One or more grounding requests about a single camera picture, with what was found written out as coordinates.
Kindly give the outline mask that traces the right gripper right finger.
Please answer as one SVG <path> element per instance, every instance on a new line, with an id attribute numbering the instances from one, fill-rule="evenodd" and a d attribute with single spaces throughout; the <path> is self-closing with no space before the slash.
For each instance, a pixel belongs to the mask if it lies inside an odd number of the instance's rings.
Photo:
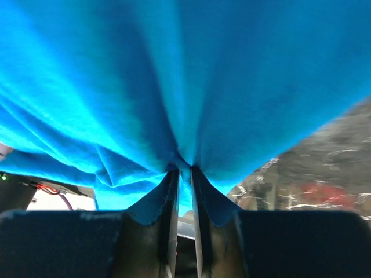
<path id="1" fill-rule="evenodd" d="M 370 228 L 348 211 L 247 211 L 191 169 L 199 277 L 369 277 Z"/>

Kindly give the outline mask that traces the blue t shirt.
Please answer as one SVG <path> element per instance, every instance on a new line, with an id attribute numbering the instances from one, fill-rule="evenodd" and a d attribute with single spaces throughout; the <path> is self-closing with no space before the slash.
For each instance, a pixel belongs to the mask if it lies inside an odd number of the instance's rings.
<path id="1" fill-rule="evenodd" d="M 4 172 L 125 209 L 222 193 L 370 94 L 369 1 L 2 1 Z"/>

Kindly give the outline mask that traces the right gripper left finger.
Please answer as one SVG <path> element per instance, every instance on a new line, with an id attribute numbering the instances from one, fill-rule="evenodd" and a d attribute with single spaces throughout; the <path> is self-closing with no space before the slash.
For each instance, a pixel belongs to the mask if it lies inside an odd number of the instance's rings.
<path id="1" fill-rule="evenodd" d="M 179 172 L 126 210 L 1 214 L 2 277 L 173 277 Z"/>

